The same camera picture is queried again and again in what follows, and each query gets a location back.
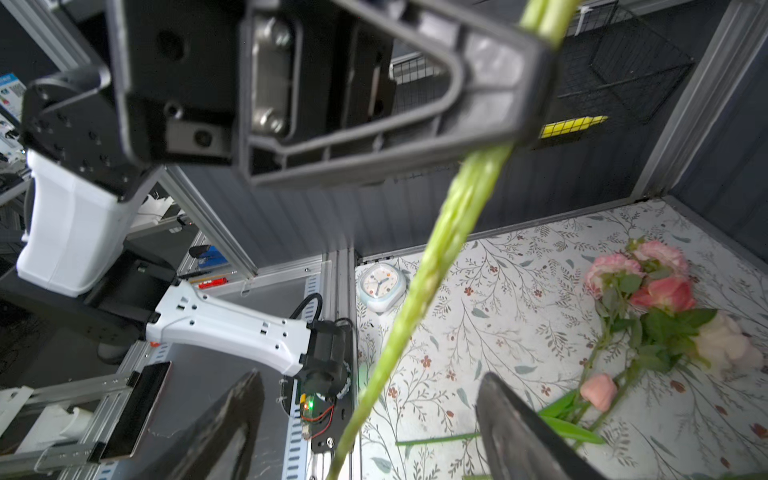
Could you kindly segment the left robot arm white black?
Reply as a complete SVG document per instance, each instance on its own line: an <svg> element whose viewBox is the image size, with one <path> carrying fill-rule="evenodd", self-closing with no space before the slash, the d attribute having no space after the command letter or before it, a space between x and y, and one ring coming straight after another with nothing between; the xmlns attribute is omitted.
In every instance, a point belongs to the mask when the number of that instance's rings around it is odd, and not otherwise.
<svg viewBox="0 0 768 480"><path fill-rule="evenodd" d="M28 86L32 215L1 296L340 393L351 338L212 297L124 243L165 166L367 182L534 135L554 47L442 1L11 1L59 66Z"/></svg>

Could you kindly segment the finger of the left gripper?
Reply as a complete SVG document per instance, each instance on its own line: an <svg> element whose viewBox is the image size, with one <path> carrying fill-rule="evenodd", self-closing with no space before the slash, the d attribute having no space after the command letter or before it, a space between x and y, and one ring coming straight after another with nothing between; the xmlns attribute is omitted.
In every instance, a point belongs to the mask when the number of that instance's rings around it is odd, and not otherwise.
<svg viewBox="0 0 768 480"><path fill-rule="evenodd" d="M444 1L250 1L237 157L260 188L375 182L537 129L555 50Z"/></svg>

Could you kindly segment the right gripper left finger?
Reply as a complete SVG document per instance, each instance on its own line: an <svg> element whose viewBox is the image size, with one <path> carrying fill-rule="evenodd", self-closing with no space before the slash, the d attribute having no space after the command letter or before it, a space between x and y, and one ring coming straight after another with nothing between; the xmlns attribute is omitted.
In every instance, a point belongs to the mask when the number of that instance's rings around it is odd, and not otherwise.
<svg viewBox="0 0 768 480"><path fill-rule="evenodd" d="M243 375L136 479L246 479L264 407L259 371Z"/></svg>

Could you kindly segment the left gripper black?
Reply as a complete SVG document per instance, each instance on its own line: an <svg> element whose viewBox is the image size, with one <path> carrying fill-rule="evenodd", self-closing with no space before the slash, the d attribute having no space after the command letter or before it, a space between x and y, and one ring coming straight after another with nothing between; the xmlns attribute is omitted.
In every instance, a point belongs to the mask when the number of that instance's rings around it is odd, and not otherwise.
<svg viewBox="0 0 768 480"><path fill-rule="evenodd" d="M392 110L393 41L337 1L24 1L70 69L28 88L21 142L121 201L163 164L276 171Z"/></svg>

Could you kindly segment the bundle of artificial flowers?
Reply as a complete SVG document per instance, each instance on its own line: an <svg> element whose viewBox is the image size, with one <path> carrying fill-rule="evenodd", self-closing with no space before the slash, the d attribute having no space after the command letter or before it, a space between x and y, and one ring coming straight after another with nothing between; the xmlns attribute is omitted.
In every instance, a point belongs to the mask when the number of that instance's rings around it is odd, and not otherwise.
<svg viewBox="0 0 768 480"><path fill-rule="evenodd" d="M766 371L766 348L757 348L728 312L697 302L690 266L675 248L634 240L596 257L584 287L600 332L577 385L566 392L578 389L587 405L565 420L601 438L605 421L650 373L692 365L712 376Z"/></svg>

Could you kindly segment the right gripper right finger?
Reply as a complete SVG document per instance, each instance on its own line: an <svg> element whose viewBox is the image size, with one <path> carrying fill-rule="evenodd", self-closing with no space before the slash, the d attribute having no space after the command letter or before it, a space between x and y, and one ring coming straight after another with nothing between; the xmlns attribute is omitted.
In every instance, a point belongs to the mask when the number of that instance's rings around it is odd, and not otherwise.
<svg viewBox="0 0 768 480"><path fill-rule="evenodd" d="M493 479L601 479L496 374L480 383L476 417Z"/></svg>

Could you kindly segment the peach spray rose stem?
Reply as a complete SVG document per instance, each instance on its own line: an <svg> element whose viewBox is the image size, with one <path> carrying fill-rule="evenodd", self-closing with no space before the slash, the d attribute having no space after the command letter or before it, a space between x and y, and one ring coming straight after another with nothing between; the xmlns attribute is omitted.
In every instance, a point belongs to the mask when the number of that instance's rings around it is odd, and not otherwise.
<svg viewBox="0 0 768 480"><path fill-rule="evenodd" d="M474 230L493 193L502 167L515 147L513 141L477 149L463 160L426 245L420 267L403 307L394 321L386 345L359 395L356 409L331 460L327 477L337 479L352 452L355 440L386 389L395 368L458 253Z"/></svg>

